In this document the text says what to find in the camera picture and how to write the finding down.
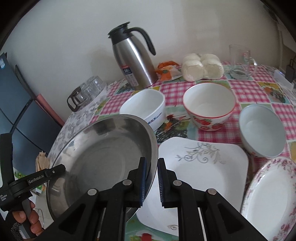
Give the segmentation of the person's left hand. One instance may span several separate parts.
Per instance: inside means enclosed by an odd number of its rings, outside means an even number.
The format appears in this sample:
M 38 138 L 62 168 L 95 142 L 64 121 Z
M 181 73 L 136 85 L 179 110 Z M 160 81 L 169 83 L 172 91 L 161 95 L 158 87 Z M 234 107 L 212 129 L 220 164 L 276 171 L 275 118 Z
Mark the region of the person's left hand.
M 41 223 L 39 221 L 39 215 L 36 213 L 36 211 L 34 210 L 35 208 L 35 204 L 30 201 L 30 206 L 31 206 L 31 213 L 29 218 L 29 222 L 31 224 L 31 232 L 34 233 L 36 236 L 39 236 L 44 229 L 41 226 Z M 18 222 L 18 223 L 23 223 L 27 220 L 27 216 L 24 213 L 24 211 L 13 211 L 12 212 L 14 219 Z

